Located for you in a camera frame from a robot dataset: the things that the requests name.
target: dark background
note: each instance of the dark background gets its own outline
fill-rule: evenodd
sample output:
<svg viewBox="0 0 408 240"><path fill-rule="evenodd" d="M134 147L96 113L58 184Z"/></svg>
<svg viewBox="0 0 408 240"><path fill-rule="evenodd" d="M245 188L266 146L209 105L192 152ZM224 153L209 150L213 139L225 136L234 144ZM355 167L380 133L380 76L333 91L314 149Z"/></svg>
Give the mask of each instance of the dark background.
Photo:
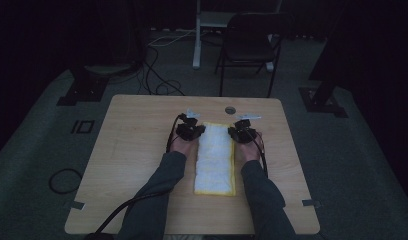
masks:
<svg viewBox="0 0 408 240"><path fill-rule="evenodd" d="M203 2L203 10L220 11L268 3ZM190 0L146 1L145 22L157 30L192 29L195 9ZM291 38L329 39L311 79L353 93L408 194L408 1L284 0L281 11L295 17ZM105 39L95 1L0 1L0 149L71 64L67 52L107 61Z"/></svg>

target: white towel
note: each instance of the white towel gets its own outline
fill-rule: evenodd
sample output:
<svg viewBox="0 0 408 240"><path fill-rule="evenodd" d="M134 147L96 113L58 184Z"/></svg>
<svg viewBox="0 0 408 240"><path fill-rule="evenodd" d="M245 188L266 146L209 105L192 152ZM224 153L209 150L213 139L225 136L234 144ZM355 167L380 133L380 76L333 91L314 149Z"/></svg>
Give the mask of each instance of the white towel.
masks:
<svg viewBox="0 0 408 240"><path fill-rule="evenodd" d="M199 139L195 194L235 196L233 141L229 125L204 123Z"/></svg>

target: tabletop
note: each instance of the tabletop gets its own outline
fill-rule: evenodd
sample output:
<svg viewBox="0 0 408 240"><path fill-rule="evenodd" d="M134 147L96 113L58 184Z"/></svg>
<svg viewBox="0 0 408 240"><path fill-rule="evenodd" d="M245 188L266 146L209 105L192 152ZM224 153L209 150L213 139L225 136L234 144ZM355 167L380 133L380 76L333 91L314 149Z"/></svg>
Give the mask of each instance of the tabletop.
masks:
<svg viewBox="0 0 408 240"><path fill-rule="evenodd" d="M235 115L225 112L234 107ZM198 123L233 124L243 114L260 115L251 127L262 132L269 178L285 198L284 208L297 234L320 230L300 160L282 104L277 99L137 96L113 97L65 230L71 234L94 232L121 203L132 198L157 169L165 152L173 121L191 109L201 116ZM241 160L235 154L236 196L194 194L197 147L186 161L185 176L170 194L166 234L253 234L251 213L245 198ZM120 230L125 211L104 232Z"/></svg>

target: person's right hand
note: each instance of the person's right hand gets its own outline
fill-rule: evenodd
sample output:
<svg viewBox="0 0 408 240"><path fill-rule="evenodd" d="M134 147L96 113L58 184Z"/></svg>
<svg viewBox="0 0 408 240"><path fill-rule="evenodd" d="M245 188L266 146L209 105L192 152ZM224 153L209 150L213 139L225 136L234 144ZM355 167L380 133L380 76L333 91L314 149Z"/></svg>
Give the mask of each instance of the person's right hand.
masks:
<svg viewBox="0 0 408 240"><path fill-rule="evenodd" d="M264 146L263 146L263 140L261 139L261 133L257 134L255 141L256 143L259 144L260 149L264 152ZM257 161L260 160L260 151L258 150L256 144L253 141L249 143L245 143L245 144L243 143L236 143L236 144L242 154L242 159L245 162L248 162L251 160L257 160Z"/></svg>

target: cable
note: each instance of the cable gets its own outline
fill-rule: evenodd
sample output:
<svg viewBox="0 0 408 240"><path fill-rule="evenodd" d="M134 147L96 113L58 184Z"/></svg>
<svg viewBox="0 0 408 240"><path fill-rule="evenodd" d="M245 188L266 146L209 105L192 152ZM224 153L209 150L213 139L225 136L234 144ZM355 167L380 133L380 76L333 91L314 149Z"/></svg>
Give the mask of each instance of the cable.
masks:
<svg viewBox="0 0 408 240"><path fill-rule="evenodd" d="M265 153L264 153L264 142L263 142L263 138L261 137L261 135L260 135L258 132L256 132L256 133L260 136L260 139L261 139L261 142L262 142L262 145L263 145L263 150L262 150L262 149L260 148L260 146L258 145L258 143L256 142L256 140L254 139L254 137L251 135L251 133L248 132L248 129L244 128L243 130L248 134L248 136L252 139L252 141L254 142L254 144L257 146L258 151L260 152L261 161L262 161L262 163L263 163L263 171L264 171L264 174L266 175L267 178L269 178L269 173L268 173L268 171L267 171L266 155L265 155Z"/></svg>
<svg viewBox="0 0 408 240"><path fill-rule="evenodd" d="M145 84L143 84L143 85L144 85L144 89L146 89L146 90L148 91L148 94L149 94L149 95L163 95L163 94L160 94L159 89L164 86L164 87L166 88L166 94L164 94L164 95L169 95L169 94L178 92L178 93L180 93L182 96L185 96L185 94L180 90L180 88L181 88L181 86L182 86L182 85L180 84L180 82L175 81L175 80L164 80L164 79L153 69L153 66L154 66L155 62L156 62L157 59L158 59L158 51L157 51L157 49L155 49L155 48L153 48L153 47L149 47L149 48L150 48L151 50L153 50L153 51L156 53L156 57L155 57L154 60L152 61L151 65L148 64L146 61L144 62L145 65L148 67L147 73L146 73L146 75L145 75ZM150 74L151 72L153 72L153 73L157 76L157 78L161 81L161 83L157 86L157 88L155 89L154 92L151 90L151 87L150 87L150 85L149 85L149 74ZM170 86L171 88L173 88L173 89L175 89L175 90L169 92L169 90L168 90L169 88L168 88L167 86L165 86L165 85L168 85L168 86Z"/></svg>
<svg viewBox="0 0 408 240"><path fill-rule="evenodd" d="M320 231L317 233L317 235L319 235L323 240L328 240L328 238L323 235Z"/></svg>
<svg viewBox="0 0 408 240"><path fill-rule="evenodd" d="M136 92L136 95L139 94L139 92L141 91L142 88L142 82L144 81L144 77L145 77L145 73L144 73L144 67L141 68L141 73L142 73L142 78L139 78L139 75L136 76L136 79L138 79L138 83L139 83L139 88L138 91Z"/></svg>
<svg viewBox="0 0 408 240"><path fill-rule="evenodd" d="M173 143L173 142L176 140L176 138L177 138L177 137L176 137L176 138L173 139L173 141L172 141L173 132L175 131L175 126L176 126L176 123L177 123L177 121L179 120L180 116L181 116L181 115L178 115L178 116L176 117L175 121L173 122L172 130L170 131L170 134L169 134L169 139L167 139L166 153L170 152L170 146L172 145L172 143Z"/></svg>
<svg viewBox="0 0 408 240"><path fill-rule="evenodd" d="M165 38L169 38L169 39L170 39L170 38L173 38L173 37L163 36L163 37L157 38L157 39L155 39L154 41L148 43L148 46L151 46L151 47L166 47L166 46L169 46L170 44L172 44L172 43L174 43L174 42L176 42L176 41L178 41L178 40L180 40L180 39L182 39L182 38L188 36L189 34L191 34L192 32L194 32L194 30L195 30L195 28L192 29L192 30L189 30L189 32L187 32L186 34L184 34L184 35L182 35L182 36L179 36L179 37L176 37L174 40L170 41L169 43L163 44L163 45L153 45L153 43L155 43L155 42L157 42L157 41L160 41L161 39L165 39Z"/></svg>
<svg viewBox="0 0 408 240"><path fill-rule="evenodd" d="M162 195L168 194L168 193L170 193L172 191L173 191L173 188L169 189L167 191L164 191L164 192L157 192L157 193L151 193L151 194L144 195L144 196L134 197L134 198L122 203L116 210L114 210L110 214L110 216L108 216L107 219L105 219L105 221L101 224L101 226L95 231L95 233L93 233L91 239L98 238L99 234L105 229L105 227L107 227L107 225L111 222L111 220L113 220L113 218L115 216L117 216L117 214L119 214L119 212L121 210L123 210L125 207L127 207L127 206L129 206L131 204L133 206L138 201L141 201L141 200L144 200L144 199L147 199L147 198L151 198L151 197L162 196Z"/></svg>
<svg viewBox="0 0 408 240"><path fill-rule="evenodd" d="M60 171L58 171L58 172L52 174L52 176L51 176L51 177L49 178L49 180L48 180L49 189L51 189L51 191L53 191L54 193L57 193L57 194L68 194L68 193L72 193L72 192L76 191L77 189L79 189L79 186L77 186L76 188L73 188L73 189L71 189L71 190L67 190L67 191L60 191L60 190L57 190L57 189L54 188L54 186L53 186L53 184L52 184L52 181L54 180L54 178L55 178L58 174L60 174L60 173L62 173L62 172L66 172L66 171L74 172L74 173L82 180L82 174L80 174L80 172L78 172L77 170L75 170L75 169L73 169L73 168L64 168L64 169L61 169Z"/></svg>

